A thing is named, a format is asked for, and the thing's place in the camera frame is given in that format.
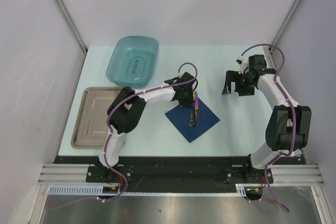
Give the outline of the blue paper napkin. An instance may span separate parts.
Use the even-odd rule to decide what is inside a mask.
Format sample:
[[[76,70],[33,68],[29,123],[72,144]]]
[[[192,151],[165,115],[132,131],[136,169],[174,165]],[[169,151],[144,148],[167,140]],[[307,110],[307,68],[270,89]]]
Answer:
[[[192,112],[194,112],[194,108],[178,105],[165,114],[189,143],[196,140],[220,121],[220,118],[200,98],[198,98],[197,119],[194,119],[194,125],[190,126]]]

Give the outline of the iridescent spoon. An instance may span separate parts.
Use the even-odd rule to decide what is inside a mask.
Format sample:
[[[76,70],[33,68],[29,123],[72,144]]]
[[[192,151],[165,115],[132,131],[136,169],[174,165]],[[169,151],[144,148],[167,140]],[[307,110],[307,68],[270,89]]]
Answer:
[[[191,108],[191,116],[190,116],[190,122],[189,122],[190,127],[194,127],[193,116],[194,116],[194,99],[193,99],[193,104]]]

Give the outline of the iridescent fork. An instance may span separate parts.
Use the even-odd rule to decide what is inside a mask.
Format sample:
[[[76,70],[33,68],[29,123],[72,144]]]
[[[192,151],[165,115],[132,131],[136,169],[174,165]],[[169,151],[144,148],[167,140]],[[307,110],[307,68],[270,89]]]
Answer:
[[[193,116],[193,122],[194,122],[194,126],[196,126],[197,123],[197,113],[198,113],[198,95],[197,92],[194,91],[193,92],[193,99],[194,99],[194,116]]]

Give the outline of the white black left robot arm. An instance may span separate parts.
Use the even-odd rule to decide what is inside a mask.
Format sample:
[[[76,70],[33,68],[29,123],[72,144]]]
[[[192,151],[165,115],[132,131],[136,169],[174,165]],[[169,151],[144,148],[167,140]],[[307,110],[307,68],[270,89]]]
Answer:
[[[103,146],[99,162],[98,176],[105,182],[115,178],[116,165],[125,137],[133,131],[149,103],[177,101],[180,106],[192,107],[193,92],[198,85],[197,78],[185,72],[180,77],[164,81],[152,89],[133,90],[123,88],[107,110],[107,139]]]

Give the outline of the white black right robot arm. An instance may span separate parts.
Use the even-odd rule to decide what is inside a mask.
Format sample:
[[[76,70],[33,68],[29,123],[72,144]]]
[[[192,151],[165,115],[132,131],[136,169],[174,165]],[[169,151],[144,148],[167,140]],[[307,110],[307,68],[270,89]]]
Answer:
[[[272,109],[264,144],[241,163],[233,164],[232,171],[226,171],[230,184],[253,184],[267,175],[271,165],[303,164],[302,149],[308,144],[312,111],[288,93],[264,55],[239,56],[236,61],[239,70],[226,72],[222,94],[249,97],[260,91]]]

